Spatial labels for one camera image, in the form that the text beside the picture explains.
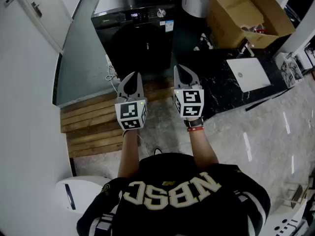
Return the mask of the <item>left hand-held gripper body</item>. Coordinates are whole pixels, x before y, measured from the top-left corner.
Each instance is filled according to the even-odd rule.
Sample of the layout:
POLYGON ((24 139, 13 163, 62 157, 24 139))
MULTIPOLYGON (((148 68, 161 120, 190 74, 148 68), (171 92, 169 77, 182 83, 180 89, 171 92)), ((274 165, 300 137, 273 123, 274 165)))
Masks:
POLYGON ((148 112, 147 98, 140 93, 130 96, 118 93, 115 111, 122 130, 143 128, 148 112))

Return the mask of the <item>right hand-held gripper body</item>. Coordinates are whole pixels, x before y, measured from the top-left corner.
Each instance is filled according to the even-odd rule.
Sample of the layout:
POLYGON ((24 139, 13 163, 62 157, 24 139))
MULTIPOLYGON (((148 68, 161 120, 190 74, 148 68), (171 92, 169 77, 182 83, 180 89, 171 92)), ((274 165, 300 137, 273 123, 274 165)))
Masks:
POLYGON ((174 105, 182 118, 201 117, 204 107, 204 90, 199 84, 174 89, 174 105))

